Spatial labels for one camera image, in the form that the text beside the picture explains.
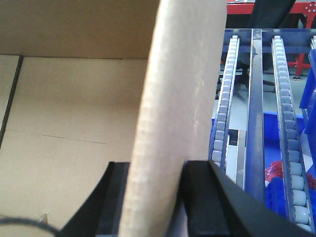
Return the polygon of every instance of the roller conveyor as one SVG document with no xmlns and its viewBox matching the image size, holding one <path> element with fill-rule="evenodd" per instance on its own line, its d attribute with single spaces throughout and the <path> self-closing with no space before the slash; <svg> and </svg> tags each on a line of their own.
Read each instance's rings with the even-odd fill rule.
<svg viewBox="0 0 316 237">
<path fill-rule="evenodd" d="M 232 36 L 229 43 L 228 54 L 223 74 L 223 83 L 219 96 L 219 103 L 213 133 L 210 139 L 209 158 L 213 160 L 219 167 L 225 170 L 228 128 L 230 119 L 230 110 L 233 98 L 233 88 L 235 84 L 235 71 L 238 57 L 239 39 Z"/>
<path fill-rule="evenodd" d="M 285 53 L 309 53 L 316 48 L 316 31 L 308 30 L 226 30 L 223 52 L 227 52 L 227 60 L 223 74 L 223 81 L 231 78 L 234 85 L 235 72 L 227 70 L 228 60 L 237 59 L 237 55 L 230 55 L 231 42 L 238 38 L 238 52 L 250 53 L 250 84 L 248 101 L 248 127 L 246 139 L 246 151 L 244 161 L 244 173 L 242 188 L 258 201 L 265 200 L 265 159 L 264 159 L 264 125 L 263 125 L 263 84 L 262 84 L 262 54 L 273 54 L 273 66 L 275 70 L 276 96 L 278 105 L 278 123 L 280 148 L 284 175 L 284 188 L 286 199 L 286 214 L 288 219 L 299 227 L 315 232 L 312 204 L 308 188 L 306 170 L 302 148 L 300 144 L 300 132 L 293 109 L 293 97 L 290 88 L 290 77 Z M 220 111 L 223 94 L 229 94 L 227 113 L 222 115 Z M 223 136 L 223 145 L 215 146 L 217 126 L 220 118 L 225 118 L 225 129 L 229 128 L 230 107 L 233 95 L 233 86 L 225 87 L 222 83 L 221 96 L 219 97 L 217 116 L 210 141 L 209 159 L 225 170 L 227 157 L 227 136 Z M 237 154 L 238 164 L 242 155 Z"/>
<path fill-rule="evenodd" d="M 311 200 L 299 141 L 300 134 L 293 109 L 284 44 L 280 36 L 272 39 L 272 55 L 287 215 L 290 221 L 314 232 Z"/>
</svg>

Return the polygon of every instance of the white roller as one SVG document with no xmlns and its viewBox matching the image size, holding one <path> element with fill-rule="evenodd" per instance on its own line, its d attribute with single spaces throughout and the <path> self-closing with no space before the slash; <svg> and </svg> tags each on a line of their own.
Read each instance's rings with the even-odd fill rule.
<svg viewBox="0 0 316 237">
<path fill-rule="evenodd" d="M 221 158 L 222 158 L 222 152 L 213 150 L 212 160 L 214 162 L 221 162 Z"/>
<path fill-rule="evenodd" d="M 276 59 L 278 61 L 284 61 L 285 60 L 284 55 L 277 56 Z"/>
<path fill-rule="evenodd" d="M 228 72 L 227 72 L 227 70 L 226 70 L 225 80 L 229 80 L 229 81 L 231 81 L 232 76 L 233 76 L 233 74 L 228 73 Z"/>
<path fill-rule="evenodd" d="M 305 206 L 306 193 L 304 191 L 293 190 L 293 204 L 297 206 Z"/>
<path fill-rule="evenodd" d="M 215 133 L 215 140 L 224 140 L 224 131 L 217 130 Z"/>
<path fill-rule="evenodd" d="M 234 68 L 234 64 L 233 64 L 232 60 L 230 59 L 228 64 L 227 64 L 226 71 L 227 71 L 227 69 L 233 69 L 233 68 Z"/>
<path fill-rule="evenodd" d="M 290 91 L 288 89 L 281 89 L 282 96 L 290 96 Z"/>
<path fill-rule="evenodd" d="M 230 86 L 228 86 L 228 85 L 223 86 L 223 91 L 230 91 L 230 90 L 231 90 Z"/>
<path fill-rule="evenodd" d="M 296 139 L 296 130 L 287 129 L 286 130 L 286 138 L 287 139 Z"/>
<path fill-rule="evenodd" d="M 224 85 L 230 86 L 232 84 L 232 81 L 230 79 L 225 79 L 224 80 Z"/>
<path fill-rule="evenodd" d="M 218 114 L 217 121 L 225 122 L 226 121 L 226 114 Z"/>
<path fill-rule="evenodd" d="M 227 106 L 220 106 L 219 107 L 219 112 L 220 113 L 223 113 L 223 114 L 226 114 L 227 113 L 227 109 L 228 109 L 228 107 Z"/>
<path fill-rule="evenodd" d="M 287 147 L 289 150 L 298 151 L 299 148 L 299 142 L 294 139 L 288 139 L 287 140 Z"/>
<path fill-rule="evenodd" d="M 308 209 L 302 206 L 294 206 L 295 221 L 300 224 L 307 224 L 310 220 Z"/>
<path fill-rule="evenodd" d="M 226 68 L 226 73 L 232 74 L 233 73 L 233 69 L 232 68 Z"/>
<path fill-rule="evenodd" d="M 285 121 L 285 128 L 286 129 L 295 129 L 295 122 L 293 120 L 286 120 Z"/>
<path fill-rule="evenodd" d="M 290 104 L 291 103 L 291 97 L 289 97 L 289 96 L 282 96 L 282 103 Z"/>
<path fill-rule="evenodd" d="M 293 111 L 291 104 L 283 104 L 282 107 L 283 107 L 284 111 Z"/>
<path fill-rule="evenodd" d="M 300 163 L 290 162 L 290 174 L 301 176 L 302 165 Z"/>
<path fill-rule="evenodd" d="M 282 82 L 280 83 L 281 89 L 290 89 L 290 84 L 288 82 Z"/>
<path fill-rule="evenodd" d="M 280 76 L 280 82 L 281 83 L 289 82 L 288 77 L 287 76 Z"/>
<path fill-rule="evenodd" d="M 236 52 L 236 50 L 228 50 L 228 52 L 227 53 L 229 53 L 229 54 L 232 54 L 232 53 L 235 53 Z"/>
<path fill-rule="evenodd" d="M 234 66 L 234 62 L 235 62 L 235 57 L 228 59 L 228 65 L 232 65 L 232 67 Z"/>
<path fill-rule="evenodd" d="M 215 140 L 214 141 L 214 150 L 221 151 L 223 149 L 223 141 Z"/>
<path fill-rule="evenodd" d="M 283 51 L 283 47 L 276 47 L 276 51 Z"/>
<path fill-rule="evenodd" d="M 312 231 L 311 227 L 308 226 L 308 225 L 304 225 L 304 224 L 296 224 L 296 225 L 297 225 L 298 227 L 300 227 L 300 228 L 302 228 L 302 229 L 308 231 L 308 232 L 311 232 L 311 231 Z"/>
<path fill-rule="evenodd" d="M 225 130 L 225 122 L 217 121 L 217 123 L 216 123 L 216 130 L 224 131 Z"/>
<path fill-rule="evenodd" d="M 225 91 L 222 93 L 222 99 L 228 99 L 229 98 L 230 93 Z"/>
<path fill-rule="evenodd" d="M 279 72 L 278 74 L 279 74 L 280 77 L 287 77 L 288 76 L 288 73 L 285 72 L 285 71 Z"/>
<path fill-rule="evenodd" d="M 283 51 L 283 44 L 282 44 L 282 41 L 281 41 L 281 40 L 276 41 L 275 46 L 276 46 L 276 47 L 281 47 L 281 49 L 282 49 L 282 51 Z"/>
<path fill-rule="evenodd" d="M 280 70 L 280 71 L 287 71 L 287 66 L 278 66 L 278 69 Z"/>
<path fill-rule="evenodd" d="M 277 55 L 277 56 L 283 56 L 283 55 L 284 55 L 284 53 L 283 53 L 283 52 L 278 51 L 278 52 L 276 52 L 276 55 Z"/>
<path fill-rule="evenodd" d="M 298 151 L 288 151 L 288 158 L 290 162 L 299 162 L 300 153 Z"/>
<path fill-rule="evenodd" d="M 291 111 L 285 111 L 283 115 L 285 120 L 294 120 L 294 113 Z"/>
<path fill-rule="evenodd" d="M 229 102 L 228 99 L 222 99 L 222 100 L 221 100 L 221 105 L 222 105 L 222 106 L 228 106 L 228 102 Z"/>
<path fill-rule="evenodd" d="M 294 190 L 303 190 L 304 189 L 304 179 L 302 176 L 291 175 L 291 185 Z"/>
<path fill-rule="evenodd" d="M 279 60 L 279 61 L 277 62 L 277 64 L 279 64 L 280 66 L 286 66 L 286 63 L 285 63 L 285 61 L 283 61 L 283 60 Z"/>
</svg>

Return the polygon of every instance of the red metal frame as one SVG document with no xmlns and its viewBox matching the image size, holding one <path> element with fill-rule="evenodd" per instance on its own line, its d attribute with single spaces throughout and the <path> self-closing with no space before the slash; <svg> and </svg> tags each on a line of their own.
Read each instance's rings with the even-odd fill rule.
<svg viewBox="0 0 316 237">
<path fill-rule="evenodd" d="M 233 3 L 227 4 L 227 14 L 251 14 L 254 3 Z M 316 2 L 295 2 L 290 13 L 300 13 L 305 15 L 304 27 L 310 28 L 316 17 Z M 304 63 L 304 54 L 295 57 L 295 62 L 289 62 L 289 67 L 296 67 L 296 75 L 302 73 L 302 69 L 310 68 L 309 64 Z"/>
</svg>

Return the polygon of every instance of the black cable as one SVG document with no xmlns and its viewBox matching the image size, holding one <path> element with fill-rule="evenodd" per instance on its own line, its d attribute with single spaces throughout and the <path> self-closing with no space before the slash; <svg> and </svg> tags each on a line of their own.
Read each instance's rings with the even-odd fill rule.
<svg viewBox="0 0 316 237">
<path fill-rule="evenodd" d="M 35 226 L 39 229 L 47 231 L 51 234 L 54 234 L 55 237 L 67 237 L 65 234 L 57 230 L 55 227 L 52 227 L 43 222 L 38 222 L 36 220 L 28 219 L 28 218 L 19 218 L 19 217 L 8 217 L 8 218 L 0 218 L 0 225 L 23 225 L 23 226 Z"/>
</svg>

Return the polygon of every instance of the red object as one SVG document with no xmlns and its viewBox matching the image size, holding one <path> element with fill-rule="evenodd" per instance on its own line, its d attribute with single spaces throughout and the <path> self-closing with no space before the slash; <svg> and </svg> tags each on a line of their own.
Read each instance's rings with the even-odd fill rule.
<svg viewBox="0 0 316 237">
<path fill-rule="evenodd" d="M 313 176 L 309 173 L 307 173 L 306 175 L 308 187 L 310 189 L 316 190 L 316 179 L 313 179 Z M 271 182 L 271 180 L 275 177 L 283 178 L 283 169 L 281 161 L 272 162 L 270 166 L 265 170 L 265 178 L 268 182 Z"/>
<path fill-rule="evenodd" d="M 227 4 L 227 14 L 251 14 L 255 3 L 232 3 Z M 316 3 L 310 1 L 296 1 L 290 11 L 290 13 L 300 13 L 304 15 L 304 27 L 312 27 L 312 22 L 316 17 Z M 296 75 L 299 76 L 302 73 L 302 69 L 310 68 L 309 64 L 304 61 L 304 54 L 299 54 L 295 58 L 295 62 L 289 62 L 289 67 L 297 67 Z"/>
<path fill-rule="evenodd" d="M 283 170 L 281 161 L 275 161 L 265 170 L 266 180 L 271 182 L 275 177 L 283 178 Z"/>
</svg>

